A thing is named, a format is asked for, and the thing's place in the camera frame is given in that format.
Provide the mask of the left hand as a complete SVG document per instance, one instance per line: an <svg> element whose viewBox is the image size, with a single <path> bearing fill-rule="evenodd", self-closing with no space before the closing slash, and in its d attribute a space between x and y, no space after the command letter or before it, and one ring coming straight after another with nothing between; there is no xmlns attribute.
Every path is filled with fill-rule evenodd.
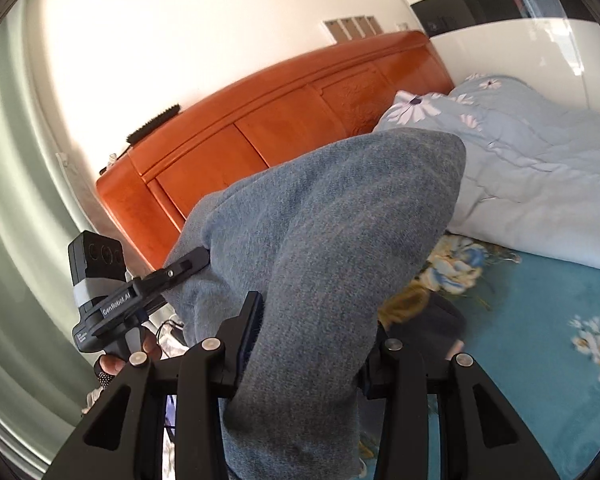
<svg viewBox="0 0 600 480"><path fill-rule="evenodd" d="M142 340L142 352L153 361L159 361L162 357L162 349L158 344L156 336L150 330L143 327L140 330ZM94 373L102 388L106 388L110 382L119 374L125 364L129 361L130 352L115 354L103 353L94 364Z"/></svg>

